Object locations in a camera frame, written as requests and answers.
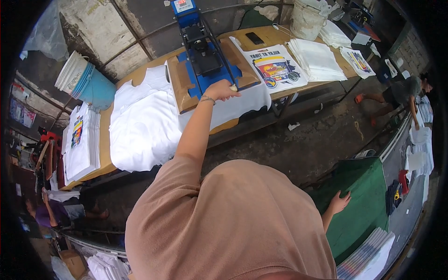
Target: blue bucket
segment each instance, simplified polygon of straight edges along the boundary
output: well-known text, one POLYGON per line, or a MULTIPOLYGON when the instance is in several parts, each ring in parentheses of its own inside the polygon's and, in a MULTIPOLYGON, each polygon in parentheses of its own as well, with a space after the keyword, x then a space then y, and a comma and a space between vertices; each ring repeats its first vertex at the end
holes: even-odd
POLYGON ((115 85, 101 74, 93 64, 88 63, 71 96, 106 110, 114 101, 115 85))

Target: concrete floor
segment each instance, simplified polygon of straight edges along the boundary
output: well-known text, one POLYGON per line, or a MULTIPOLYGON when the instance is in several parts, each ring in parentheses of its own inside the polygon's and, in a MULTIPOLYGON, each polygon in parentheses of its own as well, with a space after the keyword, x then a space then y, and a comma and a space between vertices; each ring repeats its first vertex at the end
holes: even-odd
MULTIPOLYGON (((353 102, 357 94, 379 93, 385 88, 375 77, 370 77, 361 81, 343 102, 324 107, 305 120, 292 117, 289 123, 300 122, 300 126, 292 131, 288 130, 288 123, 271 125, 211 148, 207 151, 202 175, 225 161, 249 159, 283 172, 297 186, 311 181, 338 160, 353 156, 388 121, 388 117, 380 118, 377 128, 372 128, 368 116, 383 104, 373 100, 363 101, 361 105, 353 102)), ((85 193, 90 199, 98 198, 101 209, 110 211, 109 219, 95 223, 95 228, 125 229, 126 219, 151 184, 153 172, 141 173, 135 178, 133 175, 85 193)))

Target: blue heat press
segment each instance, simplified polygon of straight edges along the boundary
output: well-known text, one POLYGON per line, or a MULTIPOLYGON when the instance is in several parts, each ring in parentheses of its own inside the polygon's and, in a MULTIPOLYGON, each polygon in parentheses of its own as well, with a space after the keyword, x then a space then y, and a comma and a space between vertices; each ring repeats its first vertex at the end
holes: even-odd
POLYGON ((186 51, 177 56, 179 62, 186 60, 187 72, 195 88, 189 90, 190 97, 201 99, 202 89, 221 79, 230 80, 238 88, 234 76, 241 71, 229 66, 218 40, 213 35, 206 19, 193 0, 175 0, 171 2, 175 18, 179 24, 182 45, 186 51))

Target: brown paper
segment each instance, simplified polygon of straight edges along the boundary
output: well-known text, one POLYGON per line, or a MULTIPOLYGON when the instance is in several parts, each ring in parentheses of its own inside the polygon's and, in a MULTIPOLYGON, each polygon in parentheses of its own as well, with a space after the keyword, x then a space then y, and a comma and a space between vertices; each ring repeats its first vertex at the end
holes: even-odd
MULTIPOLYGON (((238 85, 240 88, 245 88, 260 83, 260 79, 258 79, 255 71, 229 38, 221 39, 220 46, 224 56, 228 59, 230 64, 237 66, 238 69, 241 70, 242 77, 235 77, 235 79, 238 80, 238 85)), ((186 63, 189 63, 189 61, 179 62, 177 56, 173 56, 169 58, 167 62, 171 78, 170 82, 174 91, 174 96, 176 97, 179 113, 183 114, 193 110, 199 103, 199 99, 197 96, 191 98, 188 94, 189 89, 196 87, 195 84, 191 83, 188 76, 187 67, 185 65, 186 63)))

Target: white cable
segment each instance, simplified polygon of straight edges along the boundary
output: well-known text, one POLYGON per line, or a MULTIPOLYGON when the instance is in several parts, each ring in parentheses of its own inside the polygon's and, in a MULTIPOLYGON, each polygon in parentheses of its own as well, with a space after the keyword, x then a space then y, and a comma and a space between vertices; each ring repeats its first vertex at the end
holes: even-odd
POLYGON ((294 38, 296 38, 296 39, 298 39, 296 36, 294 36, 293 35, 293 33, 291 32, 291 30, 289 30, 288 28, 286 28, 286 27, 283 27, 283 26, 281 26, 281 25, 278 25, 278 24, 276 24, 276 23, 273 23, 272 24, 272 27, 274 28, 274 29, 276 29, 276 30, 278 30, 278 31, 280 31, 280 32, 283 32, 283 33, 285 33, 286 35, 289 35, 289 39, 290 40, 292 40, 293 39, 293 37, 294 38), (281 30, 280 28, 283 28, 283 29, 286 29, 288 32, 289 32, 289 34, 288 33, 286 33, 286 32, 284 32, 283 30, 281 30))

